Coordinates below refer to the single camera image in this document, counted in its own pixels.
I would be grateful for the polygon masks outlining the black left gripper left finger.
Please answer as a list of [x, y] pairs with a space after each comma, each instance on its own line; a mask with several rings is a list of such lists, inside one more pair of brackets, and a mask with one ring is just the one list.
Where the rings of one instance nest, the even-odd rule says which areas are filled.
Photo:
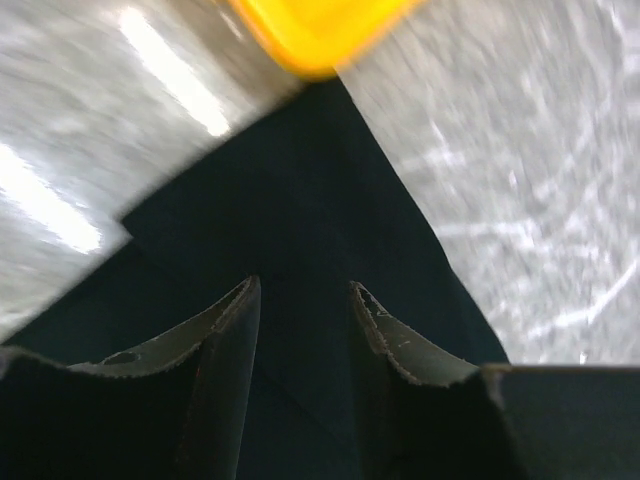
[[5, 479], [232, 479], [260, 321], [250, 277], [98, 363], [1, 351]]

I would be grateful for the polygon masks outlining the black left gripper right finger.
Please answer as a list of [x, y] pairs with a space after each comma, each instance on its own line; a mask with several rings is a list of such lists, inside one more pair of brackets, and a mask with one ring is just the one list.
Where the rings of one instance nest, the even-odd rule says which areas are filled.
[[635, 367], [473, 365], [350, 289], [366, 479], [635, 479]]

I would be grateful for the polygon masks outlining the black t-shirt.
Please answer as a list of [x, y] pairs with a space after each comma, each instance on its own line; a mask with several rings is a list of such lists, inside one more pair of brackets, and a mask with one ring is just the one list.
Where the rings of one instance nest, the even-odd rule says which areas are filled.
[[100, 362], [257, 277], [237, 477], [356, 479], [350, 285], [473, 364], [506, 353], [338, 80], [306, 87], [122, 219], [128, 241], [2, 347]]

